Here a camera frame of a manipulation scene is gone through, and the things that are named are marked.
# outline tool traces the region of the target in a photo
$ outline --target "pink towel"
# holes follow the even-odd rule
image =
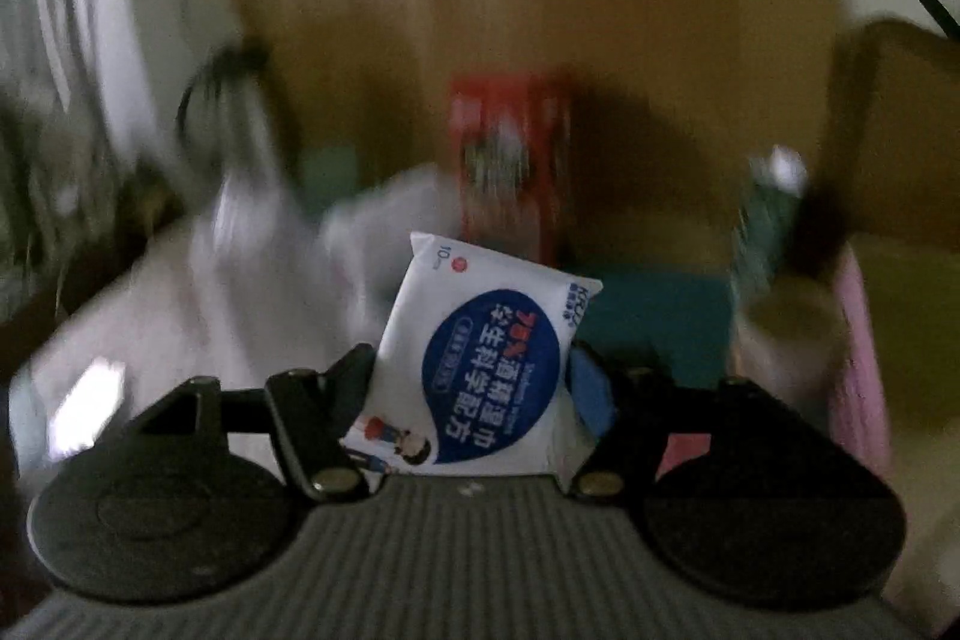
[[[833,285],[850,326],[850,355],[843,379],[827,402],[830,437],[853,458],[883,477],[890,467],[887,405],[874,351],[874,332],[863,275],[853,249],[840,259]],[[656,477],[710,449],[709,434],[671,434]]]

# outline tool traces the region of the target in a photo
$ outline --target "wet wipes pack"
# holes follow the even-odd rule
[[[566,487],[594,442],[563,372],[602,284],[455,239],[411,243],[344,447],[371,472],[553,474]]]

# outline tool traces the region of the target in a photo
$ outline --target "gray plastic base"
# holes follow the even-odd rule
[[[213,597],[122,608],[56,593],[10,640],[640,637],[907,640],[879,599],[823,612],[748,610],[667,569],[620,510],[550,477],[391,477],[361,504],[311,513],[291,548]]]

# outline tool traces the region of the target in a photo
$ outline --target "red box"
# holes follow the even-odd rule
[[[555,265],[568,215],[571,92],[563,74],[453,80],[467,242]]]

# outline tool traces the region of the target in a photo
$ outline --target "cartoon character illustration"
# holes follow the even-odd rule
[[[392,445],[394,453],[411,466],[420,466],[430,456],[430,440],[422,434],[397,429],[376,416],[360,423],[364,438]]]

